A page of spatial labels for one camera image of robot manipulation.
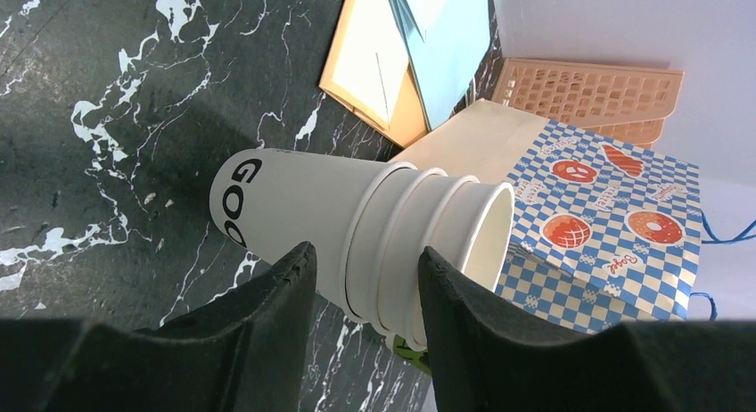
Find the stacked paper cups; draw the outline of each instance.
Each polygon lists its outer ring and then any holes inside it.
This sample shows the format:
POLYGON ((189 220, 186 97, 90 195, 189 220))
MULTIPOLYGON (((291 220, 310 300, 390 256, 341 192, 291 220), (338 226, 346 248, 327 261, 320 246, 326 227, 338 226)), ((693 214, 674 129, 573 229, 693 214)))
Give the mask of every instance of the stacked paper cups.
POLYGON ((512 187, 374 162, 249 150, 221 167, 210 214, 236 243, 275 261, 310 241, 317 290, 352 320, 427 348, 417 261, 430 245, 493 290, 514 214, 512 187))

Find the plastic basket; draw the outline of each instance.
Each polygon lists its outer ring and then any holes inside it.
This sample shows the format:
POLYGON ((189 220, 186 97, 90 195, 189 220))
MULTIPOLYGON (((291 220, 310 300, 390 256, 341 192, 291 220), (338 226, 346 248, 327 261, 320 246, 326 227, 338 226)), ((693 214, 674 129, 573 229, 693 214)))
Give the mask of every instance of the plastic basket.
POLYGON ((507 59, 493 100, 650 148, 682 79, 678 70, 507 59))

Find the white wall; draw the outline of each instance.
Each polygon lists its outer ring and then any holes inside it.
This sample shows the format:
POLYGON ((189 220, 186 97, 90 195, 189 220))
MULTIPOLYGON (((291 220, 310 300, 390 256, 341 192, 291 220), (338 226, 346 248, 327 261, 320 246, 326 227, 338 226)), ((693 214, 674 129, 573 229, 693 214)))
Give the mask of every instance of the white wall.
MULTIPOLYGON (((703 178, 701 203, 719 239, 730 239, 756 219, 756 188, 703 178)), ((756 318, 756 239, 737 244, 705 244, 694 290, 711 293, 719 318, 756 318)), ((693 298, 689 318, 707 318, 709 303, 693 298)))
POLYGON ((756 186, 756 0, 497 0, 508 57, 685 70, 655 149, 756 186))

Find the croissant illustration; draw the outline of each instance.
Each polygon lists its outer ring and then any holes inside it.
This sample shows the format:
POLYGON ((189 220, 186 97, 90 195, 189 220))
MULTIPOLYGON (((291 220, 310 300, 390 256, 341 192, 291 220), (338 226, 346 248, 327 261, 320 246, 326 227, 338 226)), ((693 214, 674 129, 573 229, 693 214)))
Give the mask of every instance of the croissant illustration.
POLYGON ((611 144, 604 145, 604 153, 606 153, 606 158, 609 159, 609 162, 627 173, 628 176, 638 177, 643 173, 643 162, 641 160, 622 153, 621 150, 611 144))

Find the blue checkered paper bag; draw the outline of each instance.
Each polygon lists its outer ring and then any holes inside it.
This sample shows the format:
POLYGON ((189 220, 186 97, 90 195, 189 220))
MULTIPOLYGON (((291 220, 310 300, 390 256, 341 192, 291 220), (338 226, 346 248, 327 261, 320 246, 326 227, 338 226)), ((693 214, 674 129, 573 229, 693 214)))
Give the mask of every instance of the blue checkered paper bag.
POLYGON ((499 295, 586 333, 686 317, 703 230, 696 166, 549 121, 506 181, 515 226, 499 295))

